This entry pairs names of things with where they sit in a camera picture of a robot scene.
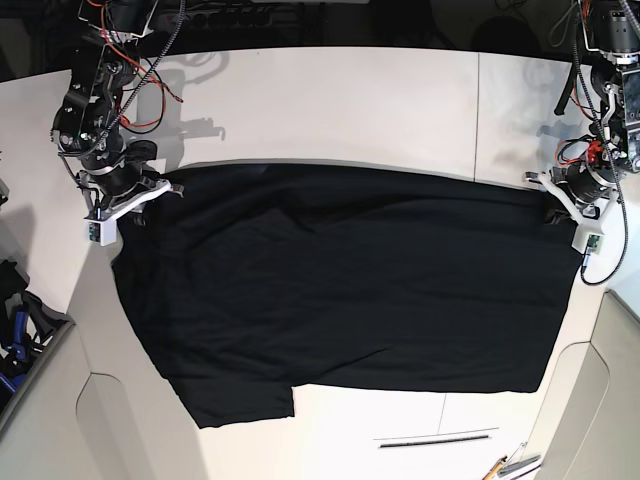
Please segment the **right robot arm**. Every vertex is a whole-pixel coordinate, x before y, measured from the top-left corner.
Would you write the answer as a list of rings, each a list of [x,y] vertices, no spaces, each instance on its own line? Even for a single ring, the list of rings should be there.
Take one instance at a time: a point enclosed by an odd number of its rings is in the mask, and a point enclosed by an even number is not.
[[[140,211],[145,195],[169,191],[149,162],[157,146],[147,136],[161,120],[135,123],[126,112],[147,85],[162,100],[173,93],[157,71],[142,64],[138,43],[150,34],[156,1],[84,1],[78,16],[90,27],[76,52],[71,80],[53,120],[51,139],[62,162],[77,160],[71,175],[88,206],[92,230],[120,215]]]

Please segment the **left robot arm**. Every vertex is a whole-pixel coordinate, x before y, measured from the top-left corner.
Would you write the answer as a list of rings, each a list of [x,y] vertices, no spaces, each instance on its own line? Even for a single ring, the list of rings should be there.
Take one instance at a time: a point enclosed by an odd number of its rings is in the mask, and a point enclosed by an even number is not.
[[[558,143],[551,183],[587,219],[596,202],[617,192],[616,182],[639,173],[639,3],[574,1],[572,64],[554,114],[572,102],[588,132]]]

